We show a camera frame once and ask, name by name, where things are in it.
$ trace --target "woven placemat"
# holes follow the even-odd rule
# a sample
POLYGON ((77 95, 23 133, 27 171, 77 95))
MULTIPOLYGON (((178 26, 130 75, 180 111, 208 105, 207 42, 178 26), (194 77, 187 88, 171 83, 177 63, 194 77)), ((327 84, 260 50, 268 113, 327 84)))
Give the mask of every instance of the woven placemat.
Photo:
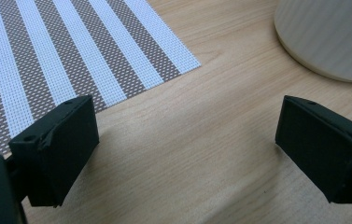
POLYGON ((0 154, 70 98, 100 112, 198 66, 145 0, 0 0, 0 154))

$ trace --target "white cup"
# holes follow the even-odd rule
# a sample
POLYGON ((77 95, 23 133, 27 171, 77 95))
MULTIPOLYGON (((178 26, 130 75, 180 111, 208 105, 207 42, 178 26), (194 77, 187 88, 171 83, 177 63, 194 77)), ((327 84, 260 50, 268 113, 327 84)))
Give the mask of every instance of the white cup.
POLYGON ((352 81, 352 0, 280 0, 275 29, 298 62, 352 81))

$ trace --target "white mug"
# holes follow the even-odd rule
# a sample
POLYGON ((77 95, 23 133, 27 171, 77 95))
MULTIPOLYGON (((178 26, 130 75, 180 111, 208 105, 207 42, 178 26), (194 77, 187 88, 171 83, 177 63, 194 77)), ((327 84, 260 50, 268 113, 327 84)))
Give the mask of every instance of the white mug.
POLYGON ((352 0, 280 0, 275 29, 297 61, 323 76, 352 81, 352 0))

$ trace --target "wood grain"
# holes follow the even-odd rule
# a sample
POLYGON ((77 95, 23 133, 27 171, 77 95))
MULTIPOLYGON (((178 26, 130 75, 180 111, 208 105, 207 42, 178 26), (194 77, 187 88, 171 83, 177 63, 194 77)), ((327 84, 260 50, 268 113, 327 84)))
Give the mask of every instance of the wood grain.
POLYGON ((99 113, 64 205, 24 200, 30 223, 352 223, 275 145, 285 94, 352 119, 352 83, 280 46, 277 1, 149 2, 202 67, 99 113))

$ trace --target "wooden table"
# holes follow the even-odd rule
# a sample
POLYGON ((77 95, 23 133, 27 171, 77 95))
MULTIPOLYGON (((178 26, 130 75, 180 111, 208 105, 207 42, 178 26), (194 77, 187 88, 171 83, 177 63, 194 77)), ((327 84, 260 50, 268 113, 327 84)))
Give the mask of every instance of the wooden table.
POLYGON ((277 0, 149 0, 202 67, 97 115, 101 143, 30 223, 352 223, 275 145, 285 94, 352 119, 352 83, 279 45, 277 0))

